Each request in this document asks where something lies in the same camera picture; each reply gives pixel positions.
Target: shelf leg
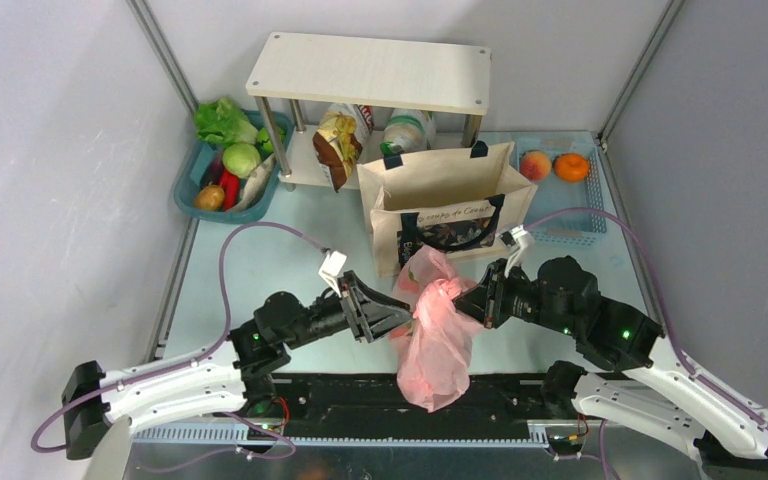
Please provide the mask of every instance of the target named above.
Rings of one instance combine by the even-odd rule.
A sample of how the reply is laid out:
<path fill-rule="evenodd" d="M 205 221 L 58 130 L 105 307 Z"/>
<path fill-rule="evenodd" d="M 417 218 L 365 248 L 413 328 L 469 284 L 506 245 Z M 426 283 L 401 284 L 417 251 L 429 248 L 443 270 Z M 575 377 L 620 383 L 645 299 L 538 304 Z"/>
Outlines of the shelf leg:
<path fill-rule="evenodd" d="M 307 127 L 304 123 L 304 115 L 302 114 L 302 105 L 298 100 L 290 99 L 290 110 L 293 111 L 293 120 L 296 122 L 296 131 L 304 132 Z"/>
<path fill-rule="evenodd" d="M 461 145 L 471 147 L 478 138 L 478 130 L 481 129 L 481 115 L 467 115 L 464 121 L 464 135 L 461 138 Z"/>
<path fill-rule="evenodd" d="M 293 174 L 290 169 L 290 163 L 287 161 L 287 152 L 284 150 L 284 142 L 281 141 L 281 134 L 278 133 L 278 125 L 275 124 L 275 117 L 272 115 L 272 108 L 269 107 L 269 101 L 266 97 L 254 97 L 257 102 L 257 109 L 263 116 L 263 126 L 266 127 L 266 133 L 269 134 L 269 140 L 272 142 L 272 150 L 275 152 L 275 159 L 278 160 L 278 168 L 281 169 L 281 175 L 289 177 Z M 284 187 L 292 192 L 296 186 L 292 183 L 283 182 Z"/>

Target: teal basket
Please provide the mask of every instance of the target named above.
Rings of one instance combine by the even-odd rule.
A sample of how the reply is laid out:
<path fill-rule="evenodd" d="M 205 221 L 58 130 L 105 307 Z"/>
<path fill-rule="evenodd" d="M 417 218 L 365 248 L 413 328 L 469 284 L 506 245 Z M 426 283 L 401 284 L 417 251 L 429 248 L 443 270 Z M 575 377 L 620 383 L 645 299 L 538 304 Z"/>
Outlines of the teal basket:
<path fill-rule="evenodd" d="M 577 132 L 540 132 L 514 135 L 516 156 L 512 166 L 519 170 L 522 156 L 531 150 L 542 150 L 552 162 L 564 153 L 577 153 L 590 161 L 590 172 L 583 181 L 569 183 L 552 171 L 537 185 L 537 193 L 528 207 L 525 224 L 539 220 L 551 213 L 569 207 L 590 207 L 604 210 L 602 187 L 599 182 L 599 152 L 587 135 Z M 535 228 L 531 234 L 541 243 L 554 243 L 579 247 L 592 247 L 605 233 L 608 226 L 604 217 L 589 213 L 571 214 L 550 220 Z"/>
<path fill-rule="evenodd" d="M 259 112 L 246 110 L 246 115 L 249 117 L 252 125 L 258 129 L 263 128 L 263 118 Z M 280 113 L 275 113 L 274 115 L 275 123 L 286 132 L 284 149 L 287 149 L 290 145 L 290 137 L 293 135 L 293 125 L 285 115 Z M 278 175 L 280 173 L 278 165 L 272 170 L 272 176 L 269 178 L 269 183 L 266 184 L 266 189 L 263 191 L 260 200 L 242 212 L 209 212 L 193 206 L 196 195 L 201 191 L 199 181 L 202 175 L 204 175 L 205 170 L 207 170 L 208 165 L 210 165 L 210 162 L 213 161 L 217 150 L 218 147 L 214 145 L 200 142 L 193 156 L 187 161 L 187 165 L 181 170 L 178 181 L 175 182 L 175 191 L 173 193 L 175 205 L 178 205 L 178 208 L 187 215 L 200 220 L 207 220 L 208 222 L 242 224 L 260 220 L 266 215 L 266 210 L 269 208 L 272 197 L 275 195 L 275 190 L 278 188 Z"/>

